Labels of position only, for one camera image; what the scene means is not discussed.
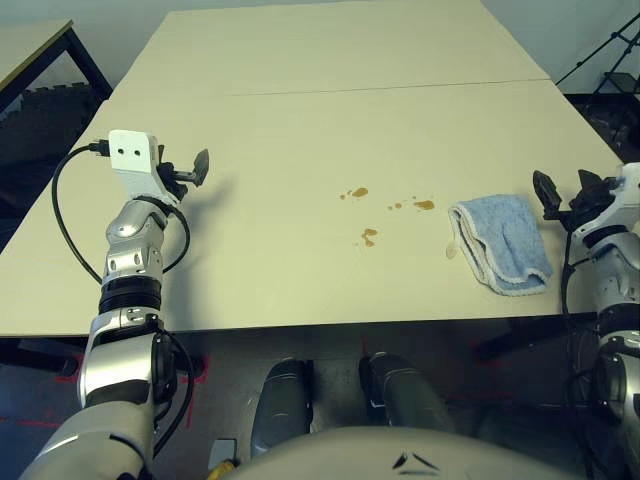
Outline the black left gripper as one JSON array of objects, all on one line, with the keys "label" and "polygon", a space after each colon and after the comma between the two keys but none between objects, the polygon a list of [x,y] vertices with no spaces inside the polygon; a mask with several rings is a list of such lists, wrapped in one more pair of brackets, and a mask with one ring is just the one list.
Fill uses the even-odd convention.
[{"label": "black left gripper", "polygon": [[187,194],[187,183],[192,183],[196,187],[200,187],[204,183],[210,166],[209,151],[207,149],[201,150],[196,155],[191,172],[178,171],[171,162],[164,162],[162,160],[163,153],[164,146],[159,145],[157,172],[165,189],[177,200],[182,200]]}]

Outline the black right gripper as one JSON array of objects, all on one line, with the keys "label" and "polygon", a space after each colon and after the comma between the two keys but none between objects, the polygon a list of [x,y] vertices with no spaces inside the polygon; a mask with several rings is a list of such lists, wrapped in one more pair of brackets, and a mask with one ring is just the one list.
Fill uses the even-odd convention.
[{"label": "black right gripper", "polygon": [[615,181],[606,181],[585,169],[579,169],[578,175],[581,189],[569,202],[568,210],[560,209],[561,197],[547,174],[535,170],[532,176],[534,191],[543,206],[543,218],[559,221],[566,231],[575,231],[596,219],[614,201],[610,191],[616,186]]}]

